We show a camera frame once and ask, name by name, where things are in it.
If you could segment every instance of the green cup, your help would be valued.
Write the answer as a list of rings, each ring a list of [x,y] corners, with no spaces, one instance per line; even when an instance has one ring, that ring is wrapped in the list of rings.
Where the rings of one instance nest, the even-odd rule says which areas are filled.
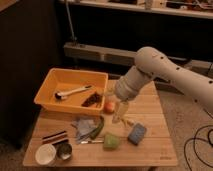
[[[113,135],[111,133],[106,133],[104,137],[104,149],[107,150],[115,150],[120,145],[120,139],[116,135]]]

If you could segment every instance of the floor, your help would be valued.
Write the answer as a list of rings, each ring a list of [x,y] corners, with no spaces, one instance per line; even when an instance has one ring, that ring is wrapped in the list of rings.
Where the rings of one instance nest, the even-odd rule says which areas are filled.
[[[156,171],[184,171],[189,170],[184,159],[184,143],[188,138],[193,137],[199,127],[205,125],[213,125],[213,120],[203,111],[203,109],[195,104],[188,97],[158,90],[162,108],[165,113],[168,128],[174,143],[174,148],[177,153],[179,165],[177,167],[159,167]],[[206,136],[208,129],[204,129],[199,137]],[[22,160],[27,148],[32,129],[26,137],[26,142],[21,150],[14,150],[8,145],[0,144],[0,170],[2,171],[146,171],[148,168],[28,168],[22,166]],[[197,151],[202,159],[213,165],[213,149],[204,143],[197,143]],[[187,146],[187,156],[190,165],[194,170],[208,171],[213,170],[210,167],[202,164],[195,156],[192,148],[192,143]]]

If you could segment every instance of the orange plastic bin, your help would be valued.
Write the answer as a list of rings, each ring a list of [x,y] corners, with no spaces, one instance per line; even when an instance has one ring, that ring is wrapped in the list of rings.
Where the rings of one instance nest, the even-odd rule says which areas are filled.
[[[52,68],[42,83],[34,102],[51,111],[99,115],[103,110],[105,97],[100,105],[82,107],[82,103],[94,92],[101,95],[107,88],[108,74],[71,69]],[[83,92],[72,94],[66,100],[57,100],[55,93],[82,86],[91,85],[92,88]]]

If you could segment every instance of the cloth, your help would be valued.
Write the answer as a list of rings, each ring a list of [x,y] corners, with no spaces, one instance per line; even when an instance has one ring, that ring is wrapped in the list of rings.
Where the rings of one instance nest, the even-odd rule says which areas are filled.
[[[97,125],[94,123],[94,120],[90,118],[79,118],[77,119],[77,121],[71,122],[71,125],[77,129],[76,132],[77,144],[87,139],[90,133],[97,128]]]

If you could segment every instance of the black panel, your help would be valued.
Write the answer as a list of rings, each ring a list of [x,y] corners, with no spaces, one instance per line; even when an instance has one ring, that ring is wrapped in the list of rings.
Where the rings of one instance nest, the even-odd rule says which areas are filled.
[[[0,139],[17,145],[37,116],[33,98],[47,71],[61,64],[54,1],[21,0],[0,13],[0,26]]]

